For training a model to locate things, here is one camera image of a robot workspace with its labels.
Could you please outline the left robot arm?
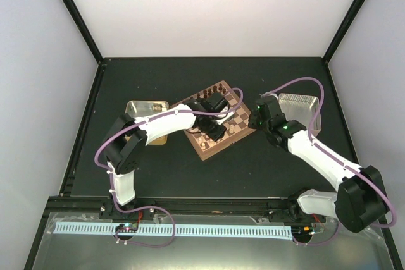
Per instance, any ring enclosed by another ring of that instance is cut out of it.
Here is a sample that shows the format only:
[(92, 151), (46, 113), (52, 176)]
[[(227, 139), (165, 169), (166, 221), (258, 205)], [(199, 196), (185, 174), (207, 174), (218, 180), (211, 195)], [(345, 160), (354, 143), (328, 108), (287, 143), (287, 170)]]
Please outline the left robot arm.
[(106, 158), (114, 212), (122, 219), (135, 214), (134, 175), (140, 154), (154, 140), (180, 130), (198, 129), (216, 142), (227, 128), (224, 122), (234, 115), (228, 101), (216, 94), (213, 100), (189, 99), (173, 109), (145, 117), (123, 115), (110, 131), (101, 152)]

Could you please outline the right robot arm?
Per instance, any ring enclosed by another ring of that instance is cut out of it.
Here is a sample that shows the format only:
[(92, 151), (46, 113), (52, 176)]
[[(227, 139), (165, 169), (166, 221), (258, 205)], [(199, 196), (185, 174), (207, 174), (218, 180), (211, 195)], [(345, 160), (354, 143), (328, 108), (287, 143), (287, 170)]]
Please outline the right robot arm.
[(349, 231), (358, 233), (391, 210), (376, 168), (363, 168), (310, 138), (302, 123), (286, 119), (275, 96), (256, 100), (249, 127), (264, 132), (273, 146), (302, 159), (334, 188), (333, 192), (310, 189), (300, 193), (287, 206), (294, 221), (319, 214), (338, 219)]

